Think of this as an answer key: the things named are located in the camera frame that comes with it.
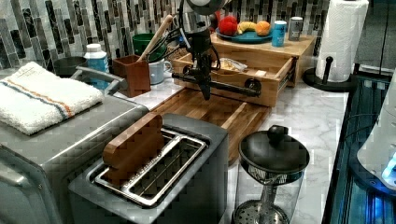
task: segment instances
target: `orange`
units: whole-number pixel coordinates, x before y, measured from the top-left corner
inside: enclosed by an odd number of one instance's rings
[[[270,33],[271,24],[268,21],[259,21],[256,24],[257,35],[268,35]]]

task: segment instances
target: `paper towel roll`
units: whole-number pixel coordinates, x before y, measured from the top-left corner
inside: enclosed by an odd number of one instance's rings
[[[368,6],[367,0],[330,1],[318,56],[317,77],[323,78],[326,58],[331,56],[334,61],[328,80],[344,82],[349,79]]]

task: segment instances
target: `striped towel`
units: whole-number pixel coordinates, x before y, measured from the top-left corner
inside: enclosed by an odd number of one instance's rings
[[[28,135],[103,100],[96,88],[57,77],[36,63],[28,63],[0,80],[0,120]]]

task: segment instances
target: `blue cup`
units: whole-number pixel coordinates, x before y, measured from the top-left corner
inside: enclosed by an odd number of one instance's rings
[[[275,21],[275,26],[272,32],[273,47],[283,47],[283,44],[285,43],[286,24],[287,23],[285,21]]]

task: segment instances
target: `french press lid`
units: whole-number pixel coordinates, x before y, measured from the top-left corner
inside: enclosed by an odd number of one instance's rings
[[[286,127],[273,125],[268,131],[248,135],[239,146],[241,160],[272,174],[301,172],[309,163],[309,153],[288,132]]]

